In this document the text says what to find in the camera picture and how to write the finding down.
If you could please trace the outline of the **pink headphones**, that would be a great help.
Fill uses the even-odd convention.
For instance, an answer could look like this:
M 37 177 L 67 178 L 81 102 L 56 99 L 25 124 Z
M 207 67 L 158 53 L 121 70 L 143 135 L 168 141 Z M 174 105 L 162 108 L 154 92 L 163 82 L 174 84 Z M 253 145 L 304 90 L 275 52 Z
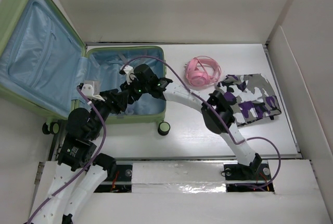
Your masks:
M 220 65 L 211 57 L 197 56 L 185 64 L 185 77 L 193 87 L 202 87 L 218 82 L 222 75 Z

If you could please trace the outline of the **green suitcase with blue lining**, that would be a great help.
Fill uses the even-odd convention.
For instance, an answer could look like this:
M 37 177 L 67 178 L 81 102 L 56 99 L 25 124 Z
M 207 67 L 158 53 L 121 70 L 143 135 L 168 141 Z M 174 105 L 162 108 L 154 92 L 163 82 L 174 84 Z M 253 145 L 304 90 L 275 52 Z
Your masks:
M 59 132 L 59 120 L 87 107 L 76 87 L 96 81 L 100 91 L 119 89 L 126 64 L 148 65 L 164 77 L 158 46 L 87 50 L 53 0 L 1 0 L 1 95 L 46 118 L 44 134 Z

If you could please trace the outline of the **purple grey camouflage garment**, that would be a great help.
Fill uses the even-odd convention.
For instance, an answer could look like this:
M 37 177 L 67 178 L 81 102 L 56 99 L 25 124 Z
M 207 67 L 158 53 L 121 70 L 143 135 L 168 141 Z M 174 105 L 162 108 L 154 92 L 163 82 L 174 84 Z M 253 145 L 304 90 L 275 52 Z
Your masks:
M 265 117 L 274 119 L 282 113 L 275 92 L 262 74 L 227 75 L 215 85 L 235 117 L 237 126 L 244 126 Z

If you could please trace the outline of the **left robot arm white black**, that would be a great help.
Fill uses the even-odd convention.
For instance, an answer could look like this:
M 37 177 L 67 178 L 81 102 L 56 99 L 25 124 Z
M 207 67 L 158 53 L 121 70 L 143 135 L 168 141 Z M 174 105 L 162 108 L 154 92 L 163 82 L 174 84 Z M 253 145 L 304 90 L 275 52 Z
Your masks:
M 94 140 L 106 133 L 109 114 L 126 110 L 129 91 L 113 89 L 94 96 L 87 85 L 77 90 L 92 109 L 77 108 L 69 114 L 48 196 L 28 223 L 76 223 L 97 187 L 116 175 L 116 160 L 101 153 Z

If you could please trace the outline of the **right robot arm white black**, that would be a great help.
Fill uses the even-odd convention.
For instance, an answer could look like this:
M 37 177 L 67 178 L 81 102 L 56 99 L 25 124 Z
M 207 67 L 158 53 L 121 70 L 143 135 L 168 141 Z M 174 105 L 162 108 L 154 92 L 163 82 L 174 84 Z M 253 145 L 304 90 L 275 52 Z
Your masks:
M 157 77 L 146 64 L 135 68 L 124 65 L 119 73 L 126 77 L 120 88 L 129 92 L 129 103 L 137 101 L 143 94 L 149 94 L 197 110 L 202 114 L 206 128 L 221 136 L 233 151 L 237 159 L 237 179 L 246 181 L 257 176 L 262 158 L 240 133 L 233 111 L 221 92 L 215 90 L 203 95 L 169 78 Z

